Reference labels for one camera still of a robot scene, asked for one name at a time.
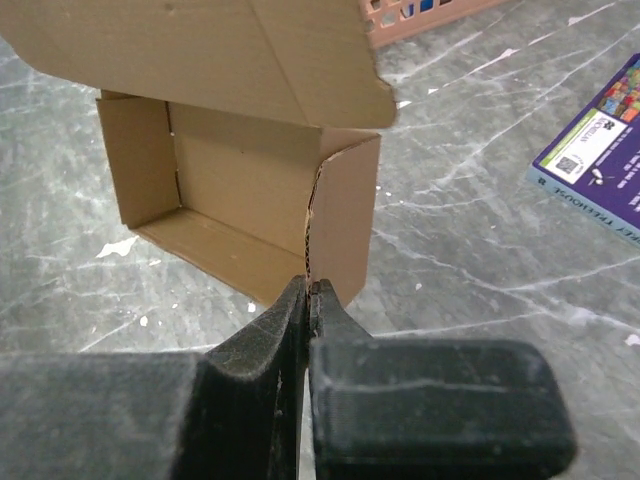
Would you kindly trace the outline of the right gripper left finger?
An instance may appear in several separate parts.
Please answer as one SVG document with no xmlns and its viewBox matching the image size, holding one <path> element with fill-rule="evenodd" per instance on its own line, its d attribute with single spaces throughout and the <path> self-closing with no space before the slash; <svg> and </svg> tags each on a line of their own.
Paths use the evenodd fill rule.
<svg viewBox="0 0 640 480">
<path fill-rule="evenodd" d="M 5 479 L 294 479 L 307 295 L 293 278 L 205 352 L 1 359 Z"/>
</svg>

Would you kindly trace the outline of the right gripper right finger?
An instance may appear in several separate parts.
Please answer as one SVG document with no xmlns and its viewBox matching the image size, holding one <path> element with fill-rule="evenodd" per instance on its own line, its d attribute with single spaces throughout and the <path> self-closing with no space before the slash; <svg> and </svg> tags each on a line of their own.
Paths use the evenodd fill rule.
<svg viewBox="0 0 640 480">
<path fill-rule="evenodd" d="M 320 479 L 550 479 L 578 440 L 554 373 L 513 340 L 379 338 L 310 291 Z"/>
</svg>

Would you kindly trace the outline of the brown cardboard box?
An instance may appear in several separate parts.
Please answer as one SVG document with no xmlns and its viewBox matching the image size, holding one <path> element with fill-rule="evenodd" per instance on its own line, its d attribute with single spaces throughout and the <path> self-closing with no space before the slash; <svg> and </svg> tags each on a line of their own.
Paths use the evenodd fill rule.
<svg viewBox="0 0 640 480">
<path fill-rule="evenodd" d="M 34 69 L 97 88 L 122 222 L 263 305 L 364 287 L 396 104 L 357 1 L 5 1 Z"/>
</svg>

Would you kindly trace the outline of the purple book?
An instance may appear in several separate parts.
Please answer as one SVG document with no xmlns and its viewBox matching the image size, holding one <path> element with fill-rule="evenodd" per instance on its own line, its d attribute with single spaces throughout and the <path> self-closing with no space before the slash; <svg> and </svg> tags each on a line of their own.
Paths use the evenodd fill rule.
<svg viewBox="0 0 640 480">
<path fill-rule="evenodd" d="M 536 157 L 531 183 L 639 244 L 639 55 Z"/>
</svg>

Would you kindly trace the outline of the pink plastic file organizer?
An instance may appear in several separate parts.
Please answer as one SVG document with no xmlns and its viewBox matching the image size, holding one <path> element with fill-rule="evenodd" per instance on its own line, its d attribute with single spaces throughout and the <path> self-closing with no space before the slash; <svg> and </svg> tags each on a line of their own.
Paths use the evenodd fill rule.
<svg viewBox="0 0 640 480">
<path fill-rule="evenodd" d="M 505 0 L 366 0 L 360 6 L 378 49 L 505 3 Z"/>
</svg>

